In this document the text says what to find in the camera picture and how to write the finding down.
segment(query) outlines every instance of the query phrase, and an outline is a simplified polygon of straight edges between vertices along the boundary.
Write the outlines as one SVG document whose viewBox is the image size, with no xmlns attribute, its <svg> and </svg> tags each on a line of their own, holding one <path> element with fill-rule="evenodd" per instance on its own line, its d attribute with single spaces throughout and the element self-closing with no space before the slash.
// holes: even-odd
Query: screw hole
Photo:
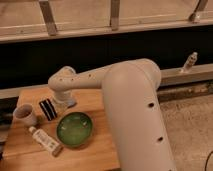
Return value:
<svg viewBox="0 0 213 171">
<path fill-rule="evenodd" d="M 154 103 L 149 103 L 149 104 L 148 104 L 148 107 L 149 107 L 149 108 L 152 108 L 152 107 L 154 107 L 154 106 L 155 106 Z"/>
<path fill-rule="evenodd" d="M 163 141 L 163 137 L 160 137 L 160 138 L 157 139 L 157 142 L 158 142 L 158 143 L 161 143 L 162 141 Z"/>
</svg>

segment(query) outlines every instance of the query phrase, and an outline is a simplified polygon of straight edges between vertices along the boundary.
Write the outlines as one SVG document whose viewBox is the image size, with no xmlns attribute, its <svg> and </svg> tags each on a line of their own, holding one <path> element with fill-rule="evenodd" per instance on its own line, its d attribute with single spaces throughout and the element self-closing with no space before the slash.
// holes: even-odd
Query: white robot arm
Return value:
<svg viewBox="0 0 213 171">
<path fill-rule="evenodd" d="M 159 107 L 158 66 L 148 59 L 125 61 L 76 74 L 64 67 L 50 77 L 55 99 L 69 90 L 101 88 L 109 126 L 123 171 L 176 171 Z"/>
</svg>

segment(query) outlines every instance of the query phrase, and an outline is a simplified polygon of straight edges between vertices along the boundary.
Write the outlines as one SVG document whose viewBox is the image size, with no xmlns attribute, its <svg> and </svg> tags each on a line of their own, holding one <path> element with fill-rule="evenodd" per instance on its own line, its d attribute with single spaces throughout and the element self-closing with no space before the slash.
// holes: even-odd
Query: dark background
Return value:
<svg viewBox="0 0 213 171">
<path fill-rule="evenodd" d="M 161 69 L 181 67 L 197 51 L 197 64 L 213 63 L 213 26 L 0 44 L 0 89 L 45 84 L 62 66 L 77 72 L 137 58 Z"/>
</svg>

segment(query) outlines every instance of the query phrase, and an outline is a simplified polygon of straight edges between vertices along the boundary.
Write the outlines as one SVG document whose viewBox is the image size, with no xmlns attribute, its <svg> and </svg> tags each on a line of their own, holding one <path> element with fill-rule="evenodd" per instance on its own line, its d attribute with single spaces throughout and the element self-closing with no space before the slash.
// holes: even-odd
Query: mug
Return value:
<svg viewBox="0 0 213 171">
<path fill-rule="evenodd" d="M 37 124 L 37 117 L 31 104 L 23 104 L 17 107 L 13 112 L 13 117 L 23 122 L 26 126 L 35 126 Z"/>
</svg>

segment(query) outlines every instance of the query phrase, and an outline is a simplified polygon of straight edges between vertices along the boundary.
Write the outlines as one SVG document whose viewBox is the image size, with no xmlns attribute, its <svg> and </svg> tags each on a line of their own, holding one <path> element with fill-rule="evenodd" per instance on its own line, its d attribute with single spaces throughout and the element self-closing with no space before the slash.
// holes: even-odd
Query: cable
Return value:
<svg viewBox="0 0 213 171">
<path fill-rule="evenodd" d="M 208 167 L 208 162 L 209 162 L 209 159 L 211 157 L 211 155 L 213 154 L 213 151 L 211 151 L 206 159 L 206 163 L 205 163 L 205 171 L 207 171 L 207 167 Z"/>
</svg>

